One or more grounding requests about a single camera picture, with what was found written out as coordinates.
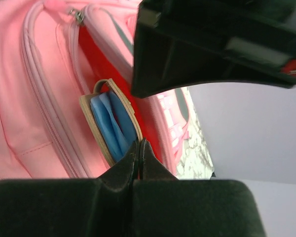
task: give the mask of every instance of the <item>stitching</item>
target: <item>stitching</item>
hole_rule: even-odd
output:
[[[22,154],[20,154],[19,156],[22,157],[22,156],[27,155],[27,154],[29,154],[29,153],[32,153],[32,152],[38,151],[39,149],[42,149],[42,148],[44,148],[44,147],[47,147],[47,146],[49,146],[50,144],[51,144],[51,142],[48,142],[47,144],[44,144],[44,145],[42,145],[41,147],[38,147],[38,148],[36,148],[36,149],[33,149],[33,150],[28,151],[28,152],[22,153]]]

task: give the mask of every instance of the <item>pink backpack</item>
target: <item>pink backpack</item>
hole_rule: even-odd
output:
[[[0,1],[0,179],[98,177],[110,167],[79,97],[100,79],[121,77],[130,85],[138,4]],[[145,115],[143,135],[156,137],[157,157],[175,173],[176,137],[160,100],[130,101]]]

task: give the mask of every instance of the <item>seam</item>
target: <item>seam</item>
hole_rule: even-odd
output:
[[[19,154],[19,156],[22,157],[22,156],[24,156],[24,155],[27,155],[27,154],[29,154],[29,153],[32,153],[32,152],[38,151],[38,150],[40,150],[40,149],[42,149],[42,148],[44,148],[44,147],[47,147],[47,146],[49,146],[49,145],[51,145],[51,142],[45,143],[45,144],[41,145],[40,147],[36,147],[36,148],[34,148],[34,149],[32,149],[32,150],[29,150],[29,151],[26,151],[26,152],[24,152],[24,153],[21,153],[21,154]]]

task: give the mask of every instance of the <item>gray stripe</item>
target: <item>gray stripe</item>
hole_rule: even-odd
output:
[[[118,23],[115,21],[114,17],[105,9],[100,8],[100,10],[105,11],[109,17],[111,18],[115,29],[117,31],[117,33],[119,34],[119,36],[121,37],[122,41],[124,42],[125,46],[127,47],[128,51],[134,56],[134,45],[129,41],[129,39],[127,38],[126,34],[123,32],[123,30],[120,28],[120,26],[118,25]]]

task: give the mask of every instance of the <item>backpack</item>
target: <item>backpack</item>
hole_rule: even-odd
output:
[[[102,79],[124,93],[156,157],[175,174],[188,121],[171,118],[172,95],[130,92],[138,4],[0,1],[0,179],[88,178],[109,169],[79,105]]]

